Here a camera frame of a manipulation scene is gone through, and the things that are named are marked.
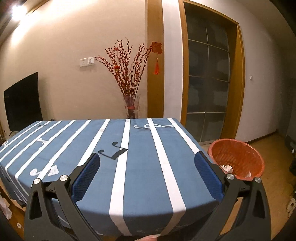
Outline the dark glass sliding door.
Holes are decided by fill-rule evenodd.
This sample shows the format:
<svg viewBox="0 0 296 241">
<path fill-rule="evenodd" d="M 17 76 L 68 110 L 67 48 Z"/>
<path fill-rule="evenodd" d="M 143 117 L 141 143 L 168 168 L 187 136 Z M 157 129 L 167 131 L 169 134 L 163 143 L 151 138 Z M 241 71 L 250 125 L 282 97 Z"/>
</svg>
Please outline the dark glass sliding door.
<svg viewBox="0 0 296 241">
<path fill-rule="evenodd" d="M 224 125 L 230 78 L 227 29 L 185 3 L 189 48 L 186 129 L 198 142 L 219 139 Z"/>
</svg>

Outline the red hanging wall ornament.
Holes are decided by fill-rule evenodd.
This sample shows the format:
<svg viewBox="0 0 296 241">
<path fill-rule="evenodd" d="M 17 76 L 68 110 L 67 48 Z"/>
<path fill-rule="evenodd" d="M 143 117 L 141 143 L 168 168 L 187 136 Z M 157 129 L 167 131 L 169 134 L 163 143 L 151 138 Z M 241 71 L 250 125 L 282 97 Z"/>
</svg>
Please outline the red hanging wall ornament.
<svg viewBox="0 0 296 241">
<path fill-rule="evenodd" d="M 152 41 L 152 52 L 156 54 L 156 64 L 154 67 L 154 75 L 159 74 L 159 55 L 162 54 L 162 43 Z"/>
</svg>

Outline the white triple switch panel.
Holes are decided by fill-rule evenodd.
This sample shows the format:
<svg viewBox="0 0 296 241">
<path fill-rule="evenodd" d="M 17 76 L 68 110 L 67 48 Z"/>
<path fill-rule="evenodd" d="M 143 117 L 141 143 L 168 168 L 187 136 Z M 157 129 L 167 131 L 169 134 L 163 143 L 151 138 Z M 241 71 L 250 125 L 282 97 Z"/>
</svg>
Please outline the white triple switch panel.
<svg viewBox="0 0 296 241">
<path fill-rule="evenodd" d="M 94 57 L 87 57 L 87 58 L 82 58 L 79 61 L 79 67 L 87 67 L 87 66 L 92 66 L 95 65 L 95 56 Z"/>
</svg>

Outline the glass floor vase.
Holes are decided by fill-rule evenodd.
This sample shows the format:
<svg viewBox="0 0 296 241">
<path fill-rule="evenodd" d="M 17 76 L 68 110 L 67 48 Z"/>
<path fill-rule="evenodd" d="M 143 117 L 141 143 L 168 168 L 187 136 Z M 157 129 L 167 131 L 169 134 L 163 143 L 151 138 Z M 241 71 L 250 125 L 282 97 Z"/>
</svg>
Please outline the glass floor vase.
<svg viewBox="0 0 296 241">
<path fill-rule="evenodd" d="M 139 108 L 139 100 L 140 95 L 137 95 L 135 99 L 131 96 L 125 95 L 125 109 L 127 118 L 139 118 L 140 117 L 140 108 Z"/>
</svg>

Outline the red berry branch bouquet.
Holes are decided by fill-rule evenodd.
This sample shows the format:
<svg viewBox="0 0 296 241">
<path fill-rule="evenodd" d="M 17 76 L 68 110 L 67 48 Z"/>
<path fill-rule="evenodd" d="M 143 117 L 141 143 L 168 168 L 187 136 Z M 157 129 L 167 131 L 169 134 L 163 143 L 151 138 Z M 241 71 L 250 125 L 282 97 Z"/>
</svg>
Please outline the red berry branch bouquet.
<svg viewBox="0 0 296 241">
<path fill-rule="evenodd" d="M 105 49 L 107 59 L 98 55 L 95 60 L 103 64 L 113 75 L 124 96 L 135 99 L 152 46 L 146 47 L 145 44 L 140 44 L 133 58 L 131 58 L 132 51 L 133 46 L 129 40 L 125 43 L 123 40 L 118 40 L 114 46 Z"/>
</svg>

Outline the black flat television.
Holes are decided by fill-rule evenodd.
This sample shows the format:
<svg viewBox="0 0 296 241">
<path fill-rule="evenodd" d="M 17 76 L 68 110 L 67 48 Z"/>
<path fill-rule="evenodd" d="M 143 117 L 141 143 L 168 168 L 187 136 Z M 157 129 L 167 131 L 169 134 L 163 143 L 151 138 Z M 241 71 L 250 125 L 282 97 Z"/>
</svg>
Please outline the black flat television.
<svg viewBox="0 0 296 241">
<path fill-rule="evenodd" d="M 32 123 L 42 121 L 38 73 L 35 72 L 6 89 L 4 105 L 12 132 L 20 132 Z"/>
</svg>

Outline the blue white striped tablecloth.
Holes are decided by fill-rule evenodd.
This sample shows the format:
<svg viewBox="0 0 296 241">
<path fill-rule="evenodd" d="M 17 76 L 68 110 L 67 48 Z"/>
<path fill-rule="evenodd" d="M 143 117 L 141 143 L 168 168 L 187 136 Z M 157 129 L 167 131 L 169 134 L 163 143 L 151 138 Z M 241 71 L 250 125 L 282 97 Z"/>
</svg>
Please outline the blue white striped tablecloth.
<svg viewBox="0 0 296 241">
<path fill-rule="evenodd" d="M 166 235 L 211 213 L 218 201 L 194 156 L 202 149 L 174 118 L 37 121 L 1 146 L 1 179 L 27 204 L 35 179 L 57 180 L 98 154 L 77 206 L 100 235 Z"/>
</svg>

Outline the crumpled white paper trash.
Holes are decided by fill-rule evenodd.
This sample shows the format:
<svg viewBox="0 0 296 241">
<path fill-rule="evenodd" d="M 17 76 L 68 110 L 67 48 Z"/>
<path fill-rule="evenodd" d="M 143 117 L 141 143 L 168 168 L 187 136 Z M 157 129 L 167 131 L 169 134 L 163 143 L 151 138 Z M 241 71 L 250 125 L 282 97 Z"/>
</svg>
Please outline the crumpled white paper trash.
<svg viewBox="0 0 296 241">
<path fill-rule="evenodd" d="M 233 167 L 230 165 L 220 165 L 220 168 L 223 170 L 225 174 L 233 173 Z"/>
</svg>

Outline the orange plastic waste basket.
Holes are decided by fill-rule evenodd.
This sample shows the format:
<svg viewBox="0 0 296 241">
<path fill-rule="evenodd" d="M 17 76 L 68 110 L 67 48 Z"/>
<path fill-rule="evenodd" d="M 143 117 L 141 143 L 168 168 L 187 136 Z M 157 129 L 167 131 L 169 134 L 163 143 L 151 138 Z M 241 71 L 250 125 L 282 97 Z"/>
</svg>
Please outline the orange plastic waste basket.
<svg viewBox="0 0 296 241">
<path fill-rule="evenodd" d="M 251 181 L 261 177 L 264 169 L 264 159 L 260 153 L 249 144 L 231 138 L 214 141 L 207 150 L 208 155 L 224 171 L 231 167 L 232 174 L 240 180 Z"/>
</svg>

